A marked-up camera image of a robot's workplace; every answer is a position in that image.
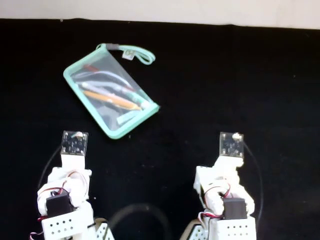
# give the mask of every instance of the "pencil case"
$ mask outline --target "pencil case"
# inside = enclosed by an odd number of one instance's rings
[[[121,50],[121,46],[111,48]],[[141,58],[139,51],[131,49],[129,53]],[[67,67],[63,76],[111,139],[121,138],[159,110],[110,54],[107,44],[98,45],[95,51]]]

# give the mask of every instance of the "pencil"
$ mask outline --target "pencil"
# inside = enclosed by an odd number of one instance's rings
[[[83,93],[93,99],[100,100],[103,102],[111,103],[116,106],[119,106],[124,109],[128,110],[142,110],[137,104],[133,103],[132,101],[126,100],[120,96],[114,94],[102,95],[99,93],[95,93],[92,91],[83,91]]]

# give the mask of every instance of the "black cloth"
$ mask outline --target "black cloth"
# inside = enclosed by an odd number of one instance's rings
[[[89,132],[96,216],[150,203],[167,215],[173,239],[202,210],[193,189],[196,166],[214,164],[220,131],[241,132],[264,180],[258,239],[318,238],[319,31],[82,19],[2,19],[0,29],[3,238],[27,239],[41,230],[36,185],[63,130]],[[145,66],[112,52],[161,106],[119,140],[104,134],[63,77],[100,43],[156,55]],[[258,210],[258,175],[245,156],[240,181]],[[59,164],[57,156],[49,170]],[[163,231],[152,216],[135,213],[114,236],[161,240]]]

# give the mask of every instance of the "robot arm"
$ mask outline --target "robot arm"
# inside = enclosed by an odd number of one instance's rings
[[[96,226],[87,201],[92,175],[91,170],[85,169],[87,141],[86,132],[63,132],[62,166],[52,169],[47,183],[37,192],[45,240],[114,240],[107,223]]]
[[[214,165],[196,167],[193,188],[204,211],[192,232],[184,233],[188,237],[181,240],[191,239],[196,229],[206,240],[256,240],[255,219],[250,216],[255,202],[240,185],[237,172],[244,164],[243,138],[242,134],[221,132],[220,155]]]

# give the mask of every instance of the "white wall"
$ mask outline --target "white wall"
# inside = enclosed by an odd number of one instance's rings
[[[0,18],[320,29],[319,0],[0,0]]]

